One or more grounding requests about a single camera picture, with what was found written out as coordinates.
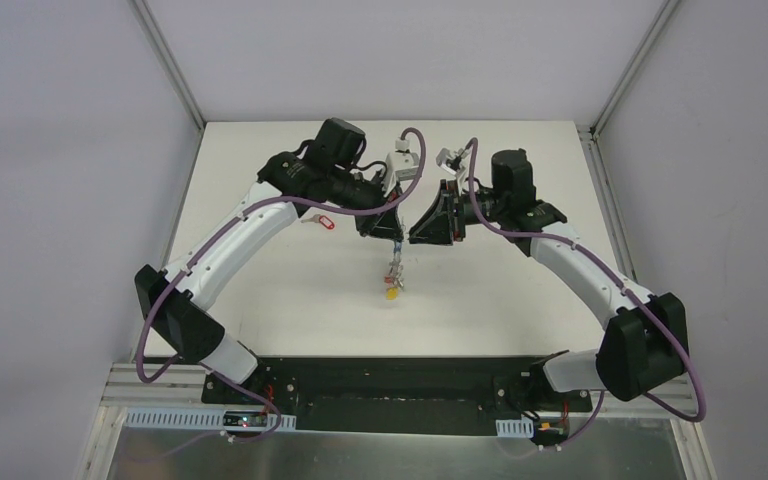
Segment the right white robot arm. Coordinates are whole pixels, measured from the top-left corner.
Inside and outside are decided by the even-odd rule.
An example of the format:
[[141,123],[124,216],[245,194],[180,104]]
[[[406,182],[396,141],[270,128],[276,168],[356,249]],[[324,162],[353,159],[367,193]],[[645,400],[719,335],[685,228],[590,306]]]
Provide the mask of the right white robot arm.
[[441,181],[434,203],[410,228],[409,242],[451,246],[465,239],[470,225],[498,227],[526,257],[559,278],[603,330],[597,349],[553,354],[531,368],[527,393],[532,404],[550,410],[568,392],[584,389],[630,401],[684,374],[683,303],[671,293],[653,294],[588,250],[568,218],[538,199],[525,150],[492,156],[490,186],[468,177],[469,152],[438,154],[438,166],[452,177]]

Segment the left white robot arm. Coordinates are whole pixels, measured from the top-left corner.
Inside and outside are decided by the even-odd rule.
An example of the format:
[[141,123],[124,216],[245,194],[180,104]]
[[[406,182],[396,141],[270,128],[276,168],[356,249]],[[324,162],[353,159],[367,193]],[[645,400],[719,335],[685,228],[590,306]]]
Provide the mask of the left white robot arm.
[[144,317],[139,342],[156,332],[178,359],[226,377],[239,403],[257,402],[265,390],[265,378],[255,371],[258,357],[208,311],[253,255],[310,208],[353,216],[363,237],[402,240],[397,206],[409,192],[403,185],[416,183],[425,155],[401,135],[380,171],[367,178],[359,163],[366,145],[355,125],[325,120],[314,138],[272,156],[205,239],[161,269],[143,266],[135,276]]

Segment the silver key with red tag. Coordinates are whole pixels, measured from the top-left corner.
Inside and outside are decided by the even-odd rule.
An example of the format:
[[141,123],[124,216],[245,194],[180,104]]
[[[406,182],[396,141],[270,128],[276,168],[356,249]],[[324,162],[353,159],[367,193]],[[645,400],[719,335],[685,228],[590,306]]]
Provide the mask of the silver key with red tag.
[[301,219],[302,224],[317,224],[327,230],[334,230],[336,227],[335,222],[328,216],[323,214],[313,214],[310,217]]

